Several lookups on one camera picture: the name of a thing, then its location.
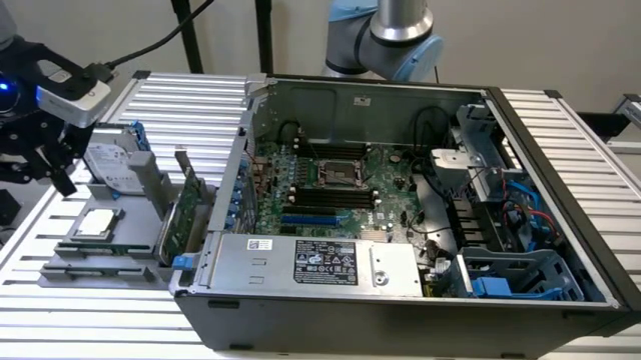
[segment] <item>warning label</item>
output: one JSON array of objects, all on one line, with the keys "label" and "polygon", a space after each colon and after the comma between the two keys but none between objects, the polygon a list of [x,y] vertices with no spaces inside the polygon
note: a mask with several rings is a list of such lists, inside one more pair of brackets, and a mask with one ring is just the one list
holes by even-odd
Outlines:
[{"label": "warning label", "polygon": [[299,284],[358,285],[354,242],[297,240],[294,280]]}]

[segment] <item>white wall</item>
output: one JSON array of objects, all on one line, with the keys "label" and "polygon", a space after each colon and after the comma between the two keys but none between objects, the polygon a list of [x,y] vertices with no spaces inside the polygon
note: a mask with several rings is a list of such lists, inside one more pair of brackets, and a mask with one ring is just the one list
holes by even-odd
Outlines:
[{"label": "white wall", "polygon": [[[142,49],[178,25],[168,0],[6,0],[6,4],[19,34],[83,66]],[[114,82],[114,92],[138,69],[188,71],[179,36],[118,68],[122,76]]]},{"label": "white wall", "polygon": [[[168,0],[6,0],[22,33],[82,64],[144,47],[174,27]],[[445,83],[557,89],[580,110],[641,92],[640,0],[429,0],[446,39]],[[195,8],[203,0],[192,0]],[[274,0],[275,70],[318,74],[331,0]],[[254,0],[218,0],[196,23],[206,69],[259,70]],[[186,71],[179,38],[126,71]]]}]

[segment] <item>black pole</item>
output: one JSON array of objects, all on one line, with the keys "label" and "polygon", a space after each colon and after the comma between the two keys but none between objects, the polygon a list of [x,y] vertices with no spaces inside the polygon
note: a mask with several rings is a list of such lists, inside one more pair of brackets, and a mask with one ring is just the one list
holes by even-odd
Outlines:
[{"label": "black pole", "polygon": [[274,49],[271,46],[271,0],[254,0],[257,7],[258,51],[261,72],[274,73]]},{"label": "black pole", "polygon": [[[178,23],[191,14],[190,0],[171,0],[171,6],[176,13]],[[199,39],[196,38],[196,30],[194,21],[188,22],[182,28],[182,43],[184,45],[184,53],[187,56],[187,63],[190,64],[190,71],[192,74],[205,74],[203,60],[200,59]]]}]

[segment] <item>circuit board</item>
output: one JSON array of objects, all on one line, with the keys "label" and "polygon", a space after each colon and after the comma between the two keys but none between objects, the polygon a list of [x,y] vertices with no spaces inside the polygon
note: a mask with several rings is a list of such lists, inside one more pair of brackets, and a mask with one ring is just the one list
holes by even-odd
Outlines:
[{"label": "circuit board", "polygon": [[[421,240],[411,239],[418,234],[409,232],[406,228],[409,219],[421,211],[421,205],[416,187],[411,189],[411,159],[402,157],[403,149],[390,145],[373,145],[361,160],[335,160],[323,157],[323,151],[314,150],[314,155],[315,153],[318,157],[301,157],[293,149],[274,142],[258,144],[257,161],[262,166],[254,176],[258,175],[262,180],[257,182],[258,221],[254,233],[370,239],[379,242],[409,241],[418,244]],[[354,164],[359,180],[350,180],[354,176],[350,164]],[[361,193],[374,192],[375,204],[371,208],[335,205],[335,217],[339,219],[337,224],[283,223],[285,210],[293,205],[291,196],[297,196],[291,193],[294,184],[298,191],[345,188]]]},{"label": "circuit board", "polygon": [[162,242],[160,257],[166,265],[184,252],[190,241],[196,205],[200,200],[200,181],[194,169],[186,170],[186,181],[178,201],[171,209],[167,231]]}]

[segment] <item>blue pcie slot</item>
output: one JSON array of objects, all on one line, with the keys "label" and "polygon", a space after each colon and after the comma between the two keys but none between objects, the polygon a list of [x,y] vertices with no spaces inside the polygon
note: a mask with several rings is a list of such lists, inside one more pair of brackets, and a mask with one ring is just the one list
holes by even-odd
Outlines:
[{"label": "blue pcie slot", "polygon": [[298,225],[329,225],[337,227],[341,224],[342,218],[338,216],[291,216],[283,215],[281,217],[282,224]]}]

